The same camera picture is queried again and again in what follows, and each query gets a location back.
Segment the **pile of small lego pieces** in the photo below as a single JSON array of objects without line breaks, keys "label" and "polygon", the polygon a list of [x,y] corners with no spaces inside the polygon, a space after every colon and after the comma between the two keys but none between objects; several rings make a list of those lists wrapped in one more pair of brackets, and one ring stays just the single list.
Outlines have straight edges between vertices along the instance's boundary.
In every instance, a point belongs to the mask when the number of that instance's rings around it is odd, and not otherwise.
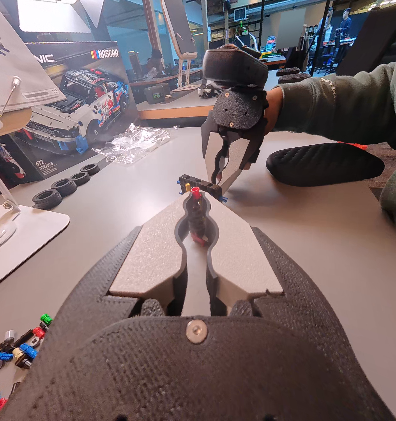
[{"label": "pile of small lego pieces", "polygon": [[14,330],[6,331],[4,340],[0,342],[0,370],[7,367],[15,370],[10,392],[0,391],[0,411],[27,376],[52,322],[53,318],[44,313],[36,327],[19,337]]}]

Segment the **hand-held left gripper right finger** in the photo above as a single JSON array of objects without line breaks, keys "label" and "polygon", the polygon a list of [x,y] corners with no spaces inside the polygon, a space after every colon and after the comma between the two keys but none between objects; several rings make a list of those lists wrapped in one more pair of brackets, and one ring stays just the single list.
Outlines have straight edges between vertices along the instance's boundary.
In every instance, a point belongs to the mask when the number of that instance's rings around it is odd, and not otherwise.
[{"label": "hand-held left gripper right finger", "polygon": [[280,296],[283,287],[251,225],[208,194],[203,194],[202,206],[211,315],[227,315],[239,300]]}]

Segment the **black lego frame assembly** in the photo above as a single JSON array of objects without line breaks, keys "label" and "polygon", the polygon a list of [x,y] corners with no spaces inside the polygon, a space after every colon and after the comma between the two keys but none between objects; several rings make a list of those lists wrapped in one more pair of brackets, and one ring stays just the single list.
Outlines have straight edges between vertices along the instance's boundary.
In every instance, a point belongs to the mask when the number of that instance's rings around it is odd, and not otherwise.
[{"label": "black lego frame assembly", "polygon": [[181,194],[186,193],[186,183],[190,183],[191,188],[195,186],[200,188],[201,197],[199,197],[199,199],[195,199],[192,195],[188,225],[192,240],[201,246],[206,246],[208,244],[208,237],[206,235],[206,217],[203,194],[207,193],[207,195],[212,196],[221,203],[226,203],[228,199],[222,195],[220,186],[186,174],[180,176],[177,180],[177,184],[181,188]]}]

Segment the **spare hand-held gripper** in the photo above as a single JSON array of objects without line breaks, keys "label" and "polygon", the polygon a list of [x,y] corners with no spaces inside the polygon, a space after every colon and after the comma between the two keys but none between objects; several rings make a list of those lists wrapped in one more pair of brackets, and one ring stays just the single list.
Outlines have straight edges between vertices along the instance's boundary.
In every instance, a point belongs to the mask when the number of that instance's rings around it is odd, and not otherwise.
[{"label": "spare hand-held gripper", "polygon": [[200,98],[203,98],[203,99],[210,99],[212,97],[217,97],[221,92],[222,92],[222,89],[212,84],[206,84],[206,85],[201,84],[198,87],[198,95]]}]

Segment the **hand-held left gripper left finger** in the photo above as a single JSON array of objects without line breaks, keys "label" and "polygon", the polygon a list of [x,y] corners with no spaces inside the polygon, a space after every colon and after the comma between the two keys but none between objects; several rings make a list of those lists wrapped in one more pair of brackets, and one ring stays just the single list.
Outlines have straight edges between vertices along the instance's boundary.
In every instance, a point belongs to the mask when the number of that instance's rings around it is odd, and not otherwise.
[{"label": "hand-held left gripper left finger", "polygon": [[156,299],[168,315],[181,315],[187,288],[190,193],[144,223],[110,289],[112,296]]}]

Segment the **person's right forearm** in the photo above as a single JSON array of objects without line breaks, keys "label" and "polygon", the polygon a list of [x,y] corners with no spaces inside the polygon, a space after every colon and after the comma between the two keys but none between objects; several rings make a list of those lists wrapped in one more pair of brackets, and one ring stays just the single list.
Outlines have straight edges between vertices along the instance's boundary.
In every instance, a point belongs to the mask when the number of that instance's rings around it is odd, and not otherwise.
[{"label": "person's right forearm", "polygon": [[396,62],[355,76],[309,77],[278,85],[274,129],[396,150]]}]

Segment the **tall white book stand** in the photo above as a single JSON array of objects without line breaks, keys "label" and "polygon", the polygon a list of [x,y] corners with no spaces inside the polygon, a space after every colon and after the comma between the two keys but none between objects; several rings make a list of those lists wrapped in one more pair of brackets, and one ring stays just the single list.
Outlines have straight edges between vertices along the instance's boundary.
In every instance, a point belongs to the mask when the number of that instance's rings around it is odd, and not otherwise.
[{"label": "tall white book stand", "polygon": [[174,50],[179,59],[178,83],[174,92],[195,89],[190,87],[191,61],[197,58],[197,49],[190,30],[185,7],[181,0],[162,0],[161,6]]}]

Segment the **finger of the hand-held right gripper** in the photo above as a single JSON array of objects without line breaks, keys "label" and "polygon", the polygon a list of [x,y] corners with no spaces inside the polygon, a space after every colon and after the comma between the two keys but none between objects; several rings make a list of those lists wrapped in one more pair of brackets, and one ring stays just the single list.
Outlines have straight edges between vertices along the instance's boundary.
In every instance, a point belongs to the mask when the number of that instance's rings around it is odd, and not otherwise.
[{"label": "finger of the hand-held right gripper", "polygon": [[221,187],[222,195],[227,193],[228,189],[242,173],[242,161],[245,158],[249,144],[250,140],[239,138],[229,145],[225,156],[221,156],[216,180],[217,185]]},{"label": "finger of the hand-held right gripper", "polygon": [[210,132],[206,148],[206,172],[208,181],[220,185],[227,165],[227,134]]}]

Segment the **dark device with green lights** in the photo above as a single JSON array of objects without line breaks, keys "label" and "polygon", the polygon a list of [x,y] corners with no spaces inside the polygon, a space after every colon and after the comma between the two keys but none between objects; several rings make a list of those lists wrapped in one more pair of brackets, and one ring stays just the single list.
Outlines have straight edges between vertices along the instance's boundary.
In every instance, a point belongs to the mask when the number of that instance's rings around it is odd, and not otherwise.
[{"label": "dark device with green lights", "polygon": [[146,87],[144,95],[148,104],[165,103],[166,97],[171,97],[171,90],[168,83],[163,82],[157,85]]}]

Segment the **clear plastic bag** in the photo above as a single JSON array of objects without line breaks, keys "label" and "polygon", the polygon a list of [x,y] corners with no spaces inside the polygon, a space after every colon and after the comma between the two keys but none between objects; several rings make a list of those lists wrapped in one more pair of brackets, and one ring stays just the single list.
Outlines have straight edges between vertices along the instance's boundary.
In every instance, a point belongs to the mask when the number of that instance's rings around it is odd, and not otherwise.
[{"label": "clear plastic bag", "polygon": [[132,165],[165,144],[170,137],[170,129],[148,128],[132,123],[104,146],[93,147],[92,150],[102,155],[106,162]]}]

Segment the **lego set box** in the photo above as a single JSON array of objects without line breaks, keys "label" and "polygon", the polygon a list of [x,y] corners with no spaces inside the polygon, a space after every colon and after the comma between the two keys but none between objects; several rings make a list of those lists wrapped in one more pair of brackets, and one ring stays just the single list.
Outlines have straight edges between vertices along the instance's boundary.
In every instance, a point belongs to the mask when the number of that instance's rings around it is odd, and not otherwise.
[{"label": "lego set box", "polygon": [[8,188],[54,176],[107,148],[138,120],[116,41],[26,43],[65,99],[32,107],[21,129],[0,136]]}]

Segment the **grey top wooden table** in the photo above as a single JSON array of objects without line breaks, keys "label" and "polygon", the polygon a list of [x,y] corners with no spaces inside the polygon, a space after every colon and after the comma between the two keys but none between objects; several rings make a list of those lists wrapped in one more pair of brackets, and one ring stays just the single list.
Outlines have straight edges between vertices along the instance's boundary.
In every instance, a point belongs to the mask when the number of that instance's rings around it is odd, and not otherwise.
[{"label": "grey top wooden table", "polygon": [[207,117],[212,110],[216,98],[201,98],[198,90],[175,93],[165,103],[149,104],[147,101],[137,105],[141,120],[163,120],[178,118]]}]

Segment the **person's right hand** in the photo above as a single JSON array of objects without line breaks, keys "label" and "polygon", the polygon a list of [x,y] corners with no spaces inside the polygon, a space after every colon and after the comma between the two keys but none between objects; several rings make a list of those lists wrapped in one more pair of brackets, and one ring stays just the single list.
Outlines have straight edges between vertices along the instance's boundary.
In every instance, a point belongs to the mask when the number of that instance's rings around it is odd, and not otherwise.
[{"label": "person's right hand", "polygon": [[264,109],[264,115],[259,122],[251,130],[245,132],[249,137],[252,154],[247,152],[246,157],[248,160],[243,165],[243,170],[248,170],[253,163],[256,162],[260,146],[264,136],[274,130],[274,127],[279,119],[279,115],[283,108],[283,91],[280,86],[266,92],[266,100],[268,107]]}]

